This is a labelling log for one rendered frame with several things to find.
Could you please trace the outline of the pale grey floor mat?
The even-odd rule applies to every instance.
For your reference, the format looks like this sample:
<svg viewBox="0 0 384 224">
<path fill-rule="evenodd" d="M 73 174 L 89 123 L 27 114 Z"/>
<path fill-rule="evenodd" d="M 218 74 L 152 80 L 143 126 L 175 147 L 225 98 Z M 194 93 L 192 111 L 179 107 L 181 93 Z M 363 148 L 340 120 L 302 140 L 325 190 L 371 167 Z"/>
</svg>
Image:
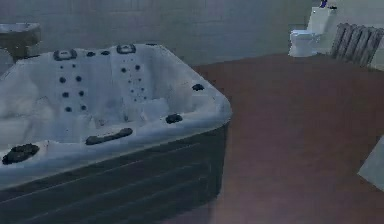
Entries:
<svg viewBox="0 0 384 224">
<path fill-rule="evenodd" d="M 384 135 L 382 135 L 358 171 L 358 175 L 384 192 Z"/>
</svg>

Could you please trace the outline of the grey ribbed radiator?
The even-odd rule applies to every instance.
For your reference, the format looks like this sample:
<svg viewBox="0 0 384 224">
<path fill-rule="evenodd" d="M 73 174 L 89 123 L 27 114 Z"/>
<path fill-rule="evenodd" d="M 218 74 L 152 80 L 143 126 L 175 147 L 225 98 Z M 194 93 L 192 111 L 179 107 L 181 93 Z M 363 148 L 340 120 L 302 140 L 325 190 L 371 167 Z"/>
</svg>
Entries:
<svg viewBox="0 0 384 224">
<path fill-rule="evenodd" d="M 384 28 L 339 23 L 329 55 L 334 59 L 366 67 L 384 37 Z"/>
</svg>

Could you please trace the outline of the white whirlpool bathtub dark panels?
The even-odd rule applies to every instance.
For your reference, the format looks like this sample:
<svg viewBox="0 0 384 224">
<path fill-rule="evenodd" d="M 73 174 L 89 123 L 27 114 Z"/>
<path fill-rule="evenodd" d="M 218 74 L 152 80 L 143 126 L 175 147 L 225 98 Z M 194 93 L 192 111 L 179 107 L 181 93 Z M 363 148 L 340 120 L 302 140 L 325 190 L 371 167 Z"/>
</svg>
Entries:
<svg viewBox="0 0 384 224">
<path fill-rule="evenodd" d="M 204 205 L 231 116 L 161 45 L 20 60 L 0 75 L 0 224 L 154 224 Z"/>
</svg>

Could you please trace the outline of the white pedestal sink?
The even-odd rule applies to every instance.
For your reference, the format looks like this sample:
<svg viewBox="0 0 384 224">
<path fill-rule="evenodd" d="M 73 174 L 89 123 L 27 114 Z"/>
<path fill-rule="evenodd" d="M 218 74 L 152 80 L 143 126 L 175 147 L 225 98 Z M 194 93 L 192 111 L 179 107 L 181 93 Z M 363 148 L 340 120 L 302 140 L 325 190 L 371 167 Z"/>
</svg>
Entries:
<svg viewBox="0 0 384 224">
<path fill-rule="evenodd" d="M 14 63 L 28 57 L 28 47 L 41 41 L 39 23 L 0 23 L 0 49 L 6 50 Z"/>
</svg>

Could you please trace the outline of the white toilet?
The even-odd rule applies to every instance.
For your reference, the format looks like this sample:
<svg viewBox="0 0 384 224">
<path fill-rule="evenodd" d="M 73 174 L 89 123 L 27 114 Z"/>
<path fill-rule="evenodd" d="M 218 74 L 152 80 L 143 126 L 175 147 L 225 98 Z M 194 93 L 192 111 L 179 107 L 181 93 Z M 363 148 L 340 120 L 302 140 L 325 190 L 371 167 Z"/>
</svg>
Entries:
<svg viewBox="0 0 384 224">
<path fill-rule="evenodd" d="M 325 8 L 313 7 L 305 29 L 293 29 L 290 32 L 290 49 L 288 55 L 291 57 L 311 57 L 318 53 L 317 47 L 326 33 L 332 17 L 337 8 L 328 6 Z"/>
</svg>

